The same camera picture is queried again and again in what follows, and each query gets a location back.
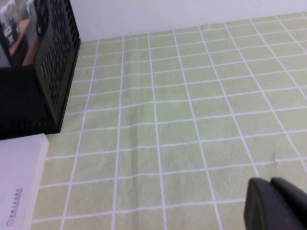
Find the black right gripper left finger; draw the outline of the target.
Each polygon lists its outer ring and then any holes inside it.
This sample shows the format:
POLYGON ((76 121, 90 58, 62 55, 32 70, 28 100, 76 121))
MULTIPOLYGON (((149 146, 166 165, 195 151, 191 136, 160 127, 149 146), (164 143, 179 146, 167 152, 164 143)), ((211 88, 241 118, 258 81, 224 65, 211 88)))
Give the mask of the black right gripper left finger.
POLYGON ((244 223, 247 230, 304 229, 271 181, 261 178, 248 182, 244 223))

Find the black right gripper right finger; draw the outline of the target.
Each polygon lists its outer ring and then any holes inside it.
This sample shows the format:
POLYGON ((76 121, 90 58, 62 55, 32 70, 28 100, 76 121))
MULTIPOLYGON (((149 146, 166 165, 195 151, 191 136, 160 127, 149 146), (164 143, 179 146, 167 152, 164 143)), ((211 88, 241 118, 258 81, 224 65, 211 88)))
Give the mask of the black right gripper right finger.
POLYGON ((307 229, 307 194, 294 184, 280 177, 271 178, 271 184, 282 195, 295 217, 307 229))

